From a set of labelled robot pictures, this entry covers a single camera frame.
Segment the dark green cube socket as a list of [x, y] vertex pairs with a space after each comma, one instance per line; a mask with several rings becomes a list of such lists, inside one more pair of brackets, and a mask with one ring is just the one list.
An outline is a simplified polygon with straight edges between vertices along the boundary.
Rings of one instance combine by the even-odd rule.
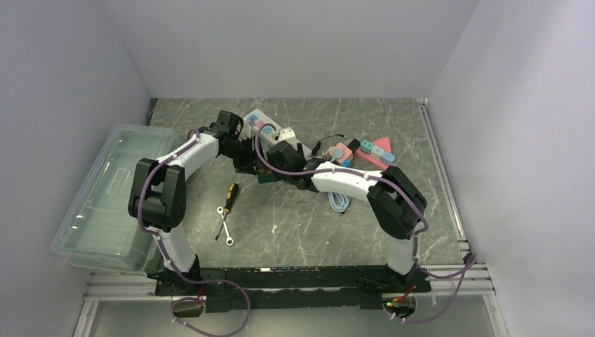
[[256, 177], [258, 183], [261, 185], [275, 183], [278, 180], [275, 174], [272, 173], [270, 170], [261, 168], [258, 168], [256, 170]]

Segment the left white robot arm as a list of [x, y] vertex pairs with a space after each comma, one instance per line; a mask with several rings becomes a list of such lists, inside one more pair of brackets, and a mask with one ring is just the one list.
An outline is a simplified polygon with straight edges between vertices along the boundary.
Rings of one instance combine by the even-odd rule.
[[254, 174], [251, 142], [240, 139], [243, 127], [242, 117], [222, 110], [210, 125], [191, 130], [172, 152], [136, 164], [128, 213], [155, 241], [166, 271], [175, 275], [174, 286], [185, 295], [196, 293], [202, 283], [199, 257], [182, 226], [187, 180], [219, 156], [231, 159], [240, 172]]

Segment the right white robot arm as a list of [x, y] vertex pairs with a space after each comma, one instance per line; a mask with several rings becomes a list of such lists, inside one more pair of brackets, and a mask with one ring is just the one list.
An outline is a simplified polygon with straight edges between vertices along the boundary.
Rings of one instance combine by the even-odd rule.
[[387, 283], [404, 291], [414, 280], [415, 232], [421, 230], [427, 200], [396, 166], [362, 171], [325, 159], [305, 159], [286, 141], [274, 145], [262, 163], [299, 190], [338, 193], [367, 203], [380, 228], [389, 237]]

